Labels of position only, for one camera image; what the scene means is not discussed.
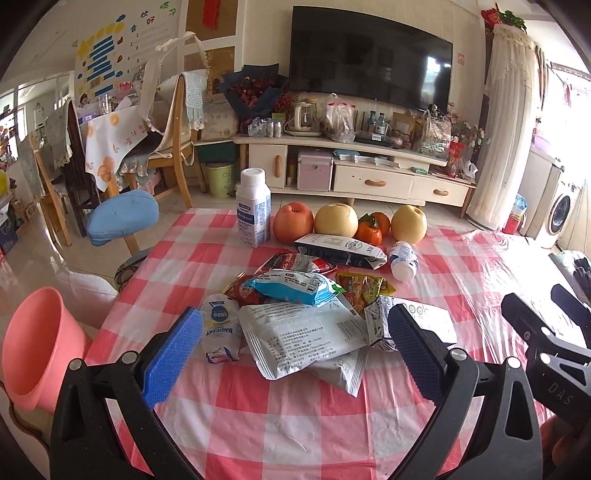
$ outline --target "flat screen tv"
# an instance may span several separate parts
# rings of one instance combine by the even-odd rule
[[[447,111],[452,43],[373,15],[294,7],[290,90]]]

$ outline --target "white curtain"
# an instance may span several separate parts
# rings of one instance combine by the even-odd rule
[[[521,30],[495,26],[486,91],[491,99],[478,185],[468,215],[492,230],[505,225],[523,178],[540,104],[533,41]]]
[[[591,196],[589,180],[577,199],[573,213],[558,239],[558,245],[565,250],[577,250],[591,258]]]

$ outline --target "dining table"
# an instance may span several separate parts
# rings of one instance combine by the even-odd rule
[[[386,239],[383,248],[393,246]],[[239,236],[236,211],[191,209],[180,215],[117,298],[86,357],[89,365],[140,351],[186,307],[222,293],[242,272],[252,274],[279,250],[274,239],[258,248]],[[528,301],[558,336],[584,345],[580,329],[550,300],[550,289],[570,287],[546,251],[529,239],[469,227],[429,225],[414,246],[418,273],[395,281],[389,264],[368,271],[385,277],[396,297],[449,311],[457,345],[474,360],[501,363],[527,346],[501,315],[506,294]],[[370,349],[357,397],[305,369],[280,380],[263,378],[246,342],[239,360],[209,364],[198,344],[158,416],[187,459],[206,479],[374,480],[395,471],[434,411],[401,355]],[[130,462],[148,471],[116,404],[113,425]],[[474,429],[475,398],[443,470],[457,466]],[[540,422],[550,412],[536,403]]]

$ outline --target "metal screw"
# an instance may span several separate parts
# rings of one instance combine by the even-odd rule
[[[521,362],[519,361],[518,358],[514,357],[514,356],[510,356],[507,359],[507,364],[511,367],[511,368],[519,368],[521,367]]]
[[[121,355],[121,361],[127,365],[134,363],[138,359],[138,354],[133,351],[125,352]]]
[[[82,360],[75,358],[70,362],[70,370],[78,370],[82,366]]]
[[[468,358],[468,354],[464,350],[462,350],[461,348],[454,348],[450,352],[450,354],[454,359],[458,360],[459,362]]]

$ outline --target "pink storage box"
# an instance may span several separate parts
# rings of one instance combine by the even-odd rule
[[[332,181],[332,152],[315,148],[302,148],[297,157],[298,190],[329,192]]]

